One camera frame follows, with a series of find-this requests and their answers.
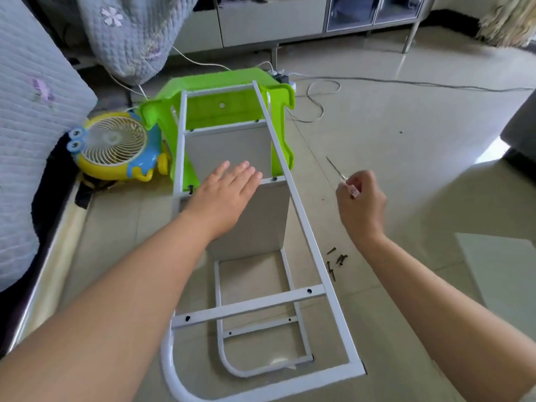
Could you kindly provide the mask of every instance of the gray quilt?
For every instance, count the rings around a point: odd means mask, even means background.
[[[39,0],[83,25],[97,59],[113,76],[141,85],[163,68],[198,0]]]
[[[39,247],[31,206],[47,157],[63,133],[83,124],[97,97],[21,0],[0,3],[0,34],[2,291]]]

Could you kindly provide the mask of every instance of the white panel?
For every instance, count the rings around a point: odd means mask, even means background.
[[[320,34],[326,0],[277,0],[219,8],[224,46]]]
[[[200,181],[224,161],[231,162],[231,166],[249,161],[264,177],[272,175],[272,140],[266,126],[219,134],[191,133],[185,144],[186,154]]]
[[[290,196],[286,182],[259,186],[236,226],[209,244],[211,257],[226,261],[283,248]]]
[[[186,18],[174,46],[182,53],[222,48],[216,10],[194,12]],[[170,54],[178,53],[171,49]]]
[[[529,240],[456,233],[482,300],[536,341],[536,249]]]

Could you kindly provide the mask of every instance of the metal frame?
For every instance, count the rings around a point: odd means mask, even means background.
[[[206,322],[208,320],[221,320],[225,317],[235,316],[239,314],[244,314],[247,312],[261,310],[265,308],[270,308],[276,305],[285,304],[285,303],[296,303],[298,301],[315,297],[315,296],[326,296],[328,304],[331,308],[337,329],[339,331],[340,338],[343,342],[345,352],[348,358],[348,363],[339,365],[337,367],[328,368],[323,371],[313,372],[311,374],[303,375],[300,377],[295,377],[281,381],[278,383],[265,385],[259,388],[255,388],[246,392],[241,392],[232,396],[216,399],[218,402],[269,402],[279,398],[287,397],[293,394],[305,392],[308,390],[316,389],[334,382],[342,381],[347,378],[353,378],[357,376],[364,375],[365,368],[361,360],[359,359],[358,352],[355,349],[355,345],[350,335],[350,331],[344,319],[343,311],[340,308],[339,301],[335,294],[335,290],[331,284],[330,277],[324,267],[324,261],[318,245],[316,243],[315,237],[313,235],[309,220],[305,214],[305,209],[298,195],[298,189],[294,184],[292,174],[288,168],[288,164],[283,154],[283,150],[279,144],[276,131],[272,125],[271,117],[269,115],[268,109],[264,103],[263,96],[260,92],[260,89],[255,81],[248,85],[233,86],[233,87],[224,87],[219,89],[211,89],[209,93],[204,91],[204,94],[218,94],[218,93],[227,93],[232,91],[240,91],[245,88],[254,89],[257,95],[259,105],[262,109],[265,125],[268,132],[270,133],[273,148],[276,151],[277,157],[279,159],[283,174],[288,185],[290,196],[294,204],[294,209],[298,216],[303,234],[305,236],[305,241],[309,247],[309,251],[314,260],[314,264],[317,268],[318,275],[320,277],[321,284],[293,289],[287,292],[283,292],[276,295],[265,296],[257,299],[251,299],[245,302],[238,302],[228,305],[218,305],[212,309],[201,310],[189,314],[184,314],[180,316],[173,316],[169,325],[169,330],[166,330],[164,339],[160,347],[161,355],[161,364],[162,371],[164,374],[164,379],[168,384],[171,394],[181,402],[205,402],[204,399],[201,399],[192,393],[190,393],[181,381],[178,378],[177,371],[173,362],[173,339],[174,339],[174,330],[179,329],[180,327],[190,326],[193,324],[198,324]],[[181,108],[179,118],[175,115],[175,121],[178,125],[178,143],[177,143],[177,152],[175,158],[177,160],[183,160],[184,158],[184,135],[185,135],[185,126],[186,126],[186,108],[187,108],[187,99],[190,95],[199,95],[200,92],[187,92],[183,90],[181,95]],[[175,186],[174,186],[174,209],[178,211],[181,198],[184,197],[182,194],[182,181],[183,181],[183,165],[175,167]],[[296,313],[296,319],[300,320],[301,316]]]
[[[291,291],[294,291],[294,284],[292,282],[291,270],[288,266],[287,256],[285,254],[285,249],[281,249],[281,257],[283,259],[283,265],[285,266],[285,274],[287,276],[288,287]],[[214,263],[214,276],[216,282],[216,306],[221,306],[221,286],[220,286],[220,267],[219,262]],[[282,368],[293,368],[296,365],[303,364],[306,362],[312,362],[314,357],[312,356],[311,347],[309,345],[309,340],[307,339],[307,333],[305,332],[305,325],[303,324],[303,319],[301,316],[300,306],[298,302],[294,302],[294,310],[296,315],[292,317],[285,317],[282,319],[270,320],[265,323],[250,324],[244,327],[237,327],[235,329],[229,329],[224,332],[224,321],[218,320],[217,324],[217,336],[218,336],[218,352],[220,354],[220,359],[224,367],[232,373],[233,375],[240,378],[249,378],[255,375],[264,374],[266,372],[277,371]],[[275,364],[266,365],[264,367],[259,367],[251,369],[249,371],[242,371],[236,369],[227,359],[225,355],[224,339],[229,337],[239,336],[241,334],[252,333],[259,330],[271,329],[273,327],[283,326],[285,324],[298,323],[300,328],[300,335],[303,342],[303,347],[305,349],[305,355],[294,360],[281,361]]]

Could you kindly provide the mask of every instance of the tile floor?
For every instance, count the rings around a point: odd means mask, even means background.
[[[419,29],[404,56],[398,51],[405,36],[406,31],[396,31],[367,39],[347,36],[285,46],[279,53],[279,68],[313,75],[489,88],[536,85],[536,56],[530,53],[495,50],[431,27]],[[263,53],[249,54],[224,64],[247,67],[264,58]],[[154,95],[170,77],[201,70],[205,69],[166,69],[144,87],[145,92]],[[298,93],[308,84],[298,82]],[[321,253],[336,246],[333,258],[341,252],[348,254],[345,265],[335,270],[337,282],[333,285],[368,375],[288,400],[461,401],[346,236],[334,196],[337,175],[325,156],[343,174],[373,169],[389,198],[387,233],[438,275],[479,300],[454,233],[536,241],[536,187],[501,161],[474,164],[529,92],[480,93],[352,80],[341,85],[337,94],[318,96],[325,107],[320,121],[287,121],[286,138],[296,157],[292,175]],[[334,85],[317,86],[318,91],[327,91]],[[97,110],[124,104],[121,92],[109,87],[96,89],[102,96]],[[307,99],[298,99],[294,114],[313,119],[319,110]],[[62,305],[169,220],[170,194],[169,180],[156,177],[147,184],[131,182],[94,197]],[[292,208],[285,249],[296,286],[317,283]],[[280,260],[270,255],[250,259],[248,265],[229,266],[222,271],[223,297],[242,300],[256,296],[260,289],[266,294],[286,290],[280,273]],[[184,290],[178,312],[212,306],[213,272],[209,258],[204,257]],[[273,308],[226,321],[226,327],[289,313],[286,307]],[[344,362],[325,301],[303,302],[302,313],[315,355],[313,364],[250,382],[232,377],[219,362],[214,326],[198,325],[176,336],[175,359],[181,380],[198,396],[216,398]],[[300,347],[291,325],[226,341],[229,360],[241,368],[293,358],[303,352]],[[136,397],[136,401],[145,400],[173,400],[157,356]]]

